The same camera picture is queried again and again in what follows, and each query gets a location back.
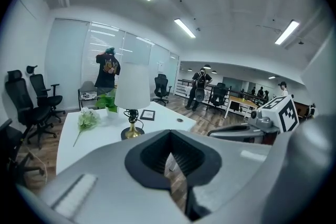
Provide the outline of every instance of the flower bouquet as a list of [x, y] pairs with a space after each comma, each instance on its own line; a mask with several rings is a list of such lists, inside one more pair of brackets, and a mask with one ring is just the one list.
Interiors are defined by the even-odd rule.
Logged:
[[99, 120], [100, 120], [100, 116], [96, 111], [94, 111], [93, 109], [89, 109], [89, 108], [82, 108], [80, 111], [80, 115], [78, 117], [79, 134], [73, 146], [75, 146], [82, 131], [96, 126]]

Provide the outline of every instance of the white desk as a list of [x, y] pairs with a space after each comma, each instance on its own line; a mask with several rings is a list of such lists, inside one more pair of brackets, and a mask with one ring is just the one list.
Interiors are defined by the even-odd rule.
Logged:
[[[190, 131], [196, 124], [196, 121], [155, 102], [151, 102], [145, 109], [155, 111], [154, 121], [141, 120], [144, 124], [145, 134], [166, 129]], [[105, 109], [97, 110], [101, 118], [100, 123], [91, 130], [83, 131], [74, 147], [73, 143], [79, 132], [77, 122], [80, 112], [68, 113], [58, 145], [56, 174], [96, 148], [121, 141], [121, 131], [130, 126], [128, 117], [123, 114], [124, 111], [124, 109], [119, 109], [118, 117], [111, 120], [107, 118]], [[139, 110], [139, 119], [142, 111], [143, 109]], [[183, 122], [178, 122], [177, 118], [182, 119]], [[137, 127], [142, 126], [141, 122], [136, 122], [135, 125]]]

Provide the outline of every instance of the graphic t-shirt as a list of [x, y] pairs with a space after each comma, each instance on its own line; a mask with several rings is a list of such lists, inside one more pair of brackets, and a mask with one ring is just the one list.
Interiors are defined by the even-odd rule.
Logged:
[[113, 55], [103, 54], [96, 56], [96, 62], [100, 64], [98, 78], [95, 87], [113, 88], [114, 76], [120, 73], [120, 64]]
[[202, 78], [200, 78], [200, 72], [196, 72], [193, 76], [193, 79], [196, 80], [196, 83], [193, 85], [193, 87], [197, 88], [204, 88], [205, 81], [210, 81], [212, 78], [209, 76], [209, 74], [202, 75]]

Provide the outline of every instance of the office chair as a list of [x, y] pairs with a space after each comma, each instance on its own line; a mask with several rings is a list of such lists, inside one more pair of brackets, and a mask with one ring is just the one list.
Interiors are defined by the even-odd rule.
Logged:
[[26, 167], [28, 159], [34, 159], [31, 153], [28, 153], [23, 160], [16, 162], [17, 153], [22, 145], [23, 140], [26, 137], [26, 133], [22, 133], [13, 127], [10, 127], [12, 123], [11, 119], [8, 119], [4, 124], [0, 126], [0, 141], [1, 151], [5, 156], [8, 172], [13, 181], [27, 187], [24, 179], [25, 172], [39, 171], [40, 175], [44, 175], [44, 170], [37, 166]]
[[36, 125], [37, 130], [28, 137], [29, 139], [37, 135], [38, 148], [41, 149], [40, 140], [43, 133], [52, 134], [56, 138], [56, 134], [46, 129], [54, 127], [52, 123], [47, 123], [51, 116], [51, 107], [48, 105], [34, 108], [33, 102], [28, 94], [25, 79], [22, 78], [20, 70], [8, 71], [8, 81], [5, 83], [6, 91], [11, 98], [17, 110], [18, 121], [27, 127], [26, 132]]
[[64, 115], [65, 111], [64, 110], [56, 111], [56, 106], [59, 105], [63, 99], [63, 96], [56, 95], [56, 86], [59, 86], [59, 84], [51, 85], [52, 87], [54, 87], [54, 95], [52, 97], [48, 97], [48, 91], [50, 91], [50, 89], [46, 89], [42, 74], [34, 74], [34, 69], [36, 67], [37, 66], [34, 66], [34, 67], [27, 66], [27, 73], [32, 74], [29, 79], [37, 95], [37, 105], [38, 106], [44, 106], [44, 105], [50, 106], [51, 116], [58, 118], [58, 122], [61, 123], [62, 120], [59, 116], [57, 116], [57, 113], [63, 113]]
[[214, 109], [214, 112], [218, 110], [219, 112], [222, 113], [220, 109], [217, 107], [220, 105], [223, 105], [225, 103], [225, 95], [227, 93], [227, 90], [225, 89], [225, 84], [223, 83], [218, 83], [217, 86], [214, 87], [213, 89], [213, 95], [210, 99], [211, 103], [214, 106], [208, 106], [207, 109]]
[[163, 97], [166, 97], [170, 93], [171, 86], [169, 86], [169, 91], [167, 91], [167, 84], [168, 79], [165, 74], [158, 74], [158, 76], [155, 78], [155, 90], [154, 93], [157, 97], [160, 98], [154, 98], [153, 101], [156, 103], [163, 102], [164, 106], [166, 106], [169, 101], [167, 99], [162, 99]]

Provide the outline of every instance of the gold lamp base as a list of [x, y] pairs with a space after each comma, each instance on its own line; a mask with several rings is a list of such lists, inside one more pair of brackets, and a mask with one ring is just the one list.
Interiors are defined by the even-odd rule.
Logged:
[[137, 131], [137, 128], [135, 127], [134, 123], [131, 123], [130, 129], [127, 132], [125, 132], [125, 137], [127, 139], [130, 139], [137, 137], [139, 135], [141, 135], [141, 133]]

